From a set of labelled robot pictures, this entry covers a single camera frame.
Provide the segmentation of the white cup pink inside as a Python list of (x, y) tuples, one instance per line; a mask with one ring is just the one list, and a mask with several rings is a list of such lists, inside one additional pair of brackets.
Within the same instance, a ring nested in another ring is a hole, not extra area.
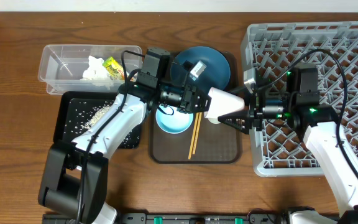
[(241, 97), (217, 88), (210, 88), (208, 96), (211, 98), (211, 101), (208, 111), (204, 112), (204, 118), (213, 124), (219, 124), (219, 116), (245, 108), (245, 102)]

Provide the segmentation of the dark blue plate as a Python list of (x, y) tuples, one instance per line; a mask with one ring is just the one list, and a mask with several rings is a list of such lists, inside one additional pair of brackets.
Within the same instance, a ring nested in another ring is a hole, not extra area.
[[(193, 67), (199, 61), (204, 63), (206, 68), (193, 80), (189, 77), (190, 71), (185, 68), (185, 64)], [(172, 83), (176, 85), (182, 84), (186, 77), (186, 84), (196, 85), (208, 94), (212, 87), (225, 89), (231, 77), (231, 69), (221, 52), (210, 47), (197, 46), (186, 49), (175, 57), (171, 65), (170, 77)]]

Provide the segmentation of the light blue bowl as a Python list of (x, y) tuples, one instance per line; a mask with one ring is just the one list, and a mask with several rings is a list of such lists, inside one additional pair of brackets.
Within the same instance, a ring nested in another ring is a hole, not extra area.
[(182, 113), (174, 106), (160, 105), (155, 113), (155, 119), (163, 131), (169, 134), (179, 134), (186, 131), (193, 122), (194, 115)]

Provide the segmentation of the yellow snack wrapper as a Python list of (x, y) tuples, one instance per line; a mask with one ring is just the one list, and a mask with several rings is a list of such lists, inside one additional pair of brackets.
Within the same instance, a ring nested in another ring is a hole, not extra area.
[(113, 57), (107, 58), (102, 66), (107, 70), (112, 80), (124, 80), (124, 69)]

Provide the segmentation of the white tissue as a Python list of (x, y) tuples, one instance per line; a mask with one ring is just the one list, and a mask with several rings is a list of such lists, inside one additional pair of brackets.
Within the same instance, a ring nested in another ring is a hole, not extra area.
[(88, 68), (83, 72), (81, 81), (112, 81), (112, 78), (103, 66), (103, 63), (103, 58), (96, 58), (90, 55), (88, 57)]

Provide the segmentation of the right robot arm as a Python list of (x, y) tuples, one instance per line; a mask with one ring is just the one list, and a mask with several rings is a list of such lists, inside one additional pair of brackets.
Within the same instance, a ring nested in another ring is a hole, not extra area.
[(344, 133), (341, 118), (330, 105), (319, 102), (318, 69), (312, 63), (292, 65), (284, 93), (270, 94), (271, 85), (255, 79), (248, 86), (248, 109), (219, 116), (244, 134), (264, 121), (282, 120), (296, 132), (322, 168), (339, 209), (339, 223), (358, 223), (358, 158)]

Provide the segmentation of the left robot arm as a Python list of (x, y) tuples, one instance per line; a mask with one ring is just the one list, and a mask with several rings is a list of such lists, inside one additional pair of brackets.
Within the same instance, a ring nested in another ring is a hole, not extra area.
[(110, 110), (71, 142), (55, 141), (47, 156), (38, 203), (75, 223), (114, 223), (115, 208), (106, 202), (109, 160), (124, 138), (160, 105), (182, 113), (208, 111), (211, 97), (196, 85), (172, 85), (164, 79), (170, 52), (150, 47), (141, 69), (124, 75)]

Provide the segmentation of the grey dishwasher rack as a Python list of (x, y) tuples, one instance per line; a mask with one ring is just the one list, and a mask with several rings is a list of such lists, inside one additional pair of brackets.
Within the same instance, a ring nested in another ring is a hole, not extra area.
[[(342, 124), (358, 158), (358, 22), (252, 24), (241, 42), (243, 70), (257, 69), (285, 88), (280, 74), (302, 54), (318, 68), (320, 101), (339, 110)], [(261, 177), (321, 175), (312, 153), (279, 121), (251, 131), (254, 171)]]

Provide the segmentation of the clear plastic waste bin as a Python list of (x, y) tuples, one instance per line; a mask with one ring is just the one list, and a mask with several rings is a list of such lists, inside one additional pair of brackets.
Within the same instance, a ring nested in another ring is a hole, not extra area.
[(122, 80), (83, 78), (90, 67), (90, 57), (121, 62), (121, 53), (130, 50), (141, 53), (137, 45), (46, 45), (39, 66), (39, 80), (47, 84), (47, 93), (61, 95), (67, 91), (116, 92)]

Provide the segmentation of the wooden chopstick left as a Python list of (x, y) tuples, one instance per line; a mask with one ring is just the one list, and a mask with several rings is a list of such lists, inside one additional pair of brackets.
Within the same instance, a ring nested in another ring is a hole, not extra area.
[(188, 153), (188, 160), (190, 160), (193, 155), (193, 147), (194, 147), (194, 142), (195, 142), (195, 136), (196, 136), (198, 126), (199, 126), (199, 124), (198, 124), (199, 119), (200, 119), (200, 113), (196, 113), (195, 123), (193, 126), (193, 132), (192, 132), (192, 137), (191, 137), (191, 144), (190, 144), (190, 149), (189, 149), (189, 153)]

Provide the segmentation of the wooden chopstick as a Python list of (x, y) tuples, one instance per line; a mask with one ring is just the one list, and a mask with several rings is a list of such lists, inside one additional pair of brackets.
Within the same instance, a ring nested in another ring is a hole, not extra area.
[(194, 142), (195, 142), (195, 136), (196, 136), (198, 126), (199, 126), (199, 124), (198, 124), (199, 119), (200, 119), (200, 113), (196, 113), (195, 123), (193, 126), (193, 132), (192, 132), (192, 137), (191, 137), (191, 144), (190, 144), (190, 149), (189, 149), (189, 153), (188, 153), (188, 160), (190, 160), (193, 155), (193, 147), (194, 147)]
[(201, 120), (202, 120), (202, 113), (198, 113), (196, 115), (196, 123), (195, 123), (195, 130), (194, 130), (194, 140), (193, 140), (193, 148), (192, 148), (192, 154), (195, 155), (196, 153), (196, 146), (197, 146), (197, 142), (198, 142), (198, 135), (199, 135), (199, 131), (200, 131), (200, 125), (201, 125)]

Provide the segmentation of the wooden chopstick right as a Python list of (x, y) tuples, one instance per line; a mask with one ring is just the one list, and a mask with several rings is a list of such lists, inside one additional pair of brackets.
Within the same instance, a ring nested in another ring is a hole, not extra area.
[(194, 130), (194, 140), (193, 140), (193, 148), (192, 148), (192, 154), (195, 155), (196, 153), (196, 146), (197, 146), (197, 142), (198, 142), (198, 135), (199, 135), (199, 131), (200, 131), (200, 125), (201, 125), (201, 120), (202, 120), (202, 113), (198, 113), (196, 115), (196, 123), (195, 123), (195, 130)]

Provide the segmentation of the brown serving tray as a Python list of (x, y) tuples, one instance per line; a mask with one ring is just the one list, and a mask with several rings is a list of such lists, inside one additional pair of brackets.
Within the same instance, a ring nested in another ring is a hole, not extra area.
[[(229, 62), (231, 77), (225, 87), (229, 91), (238, 86), (237, 61), (229, 52), (221, 52)], [(219, 123), (213, 124), (206, 118), (201, 120), (196, 153), (188, 160), (195, 118), (191, 126), (179, 134), (169, 134), (160, 129), (155, 114), (150, 125), (149, 154), (159, 164), (231, 164), (242, 154), (241, 133)]]

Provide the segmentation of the black plastic tray bin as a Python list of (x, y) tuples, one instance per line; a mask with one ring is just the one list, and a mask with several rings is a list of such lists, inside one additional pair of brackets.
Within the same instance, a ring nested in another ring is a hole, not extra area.
[(111, 106), (115, 93), (68, 91), (62, 95), (53, 141), (71, 142), (88, 129), (85, 127), (95, 114)]

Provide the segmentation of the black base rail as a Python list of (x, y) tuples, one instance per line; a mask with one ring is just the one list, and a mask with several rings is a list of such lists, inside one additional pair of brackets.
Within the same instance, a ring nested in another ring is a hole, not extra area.
[(146, 215), (144, 213), (126, 213), (119, 215), (114, 223), (117, 224), (268, 224), (287, 223), (281, 217), (273, 214), (250, 214), (246, 216), (217, 216), (217, 215)]

